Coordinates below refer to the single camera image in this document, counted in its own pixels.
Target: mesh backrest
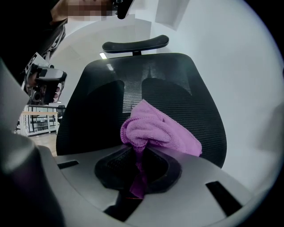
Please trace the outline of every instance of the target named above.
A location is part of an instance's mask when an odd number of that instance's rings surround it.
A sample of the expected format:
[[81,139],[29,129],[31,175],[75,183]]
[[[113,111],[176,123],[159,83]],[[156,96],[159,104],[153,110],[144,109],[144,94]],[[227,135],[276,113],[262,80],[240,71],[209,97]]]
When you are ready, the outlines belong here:
[[57,154],[121,144],[120,127],[141,99],[187,128],[201,142],[201,156],[222,167],[226,136],[221,117],[192,59],[183,54],[114,58],[86,66],[59,127]]

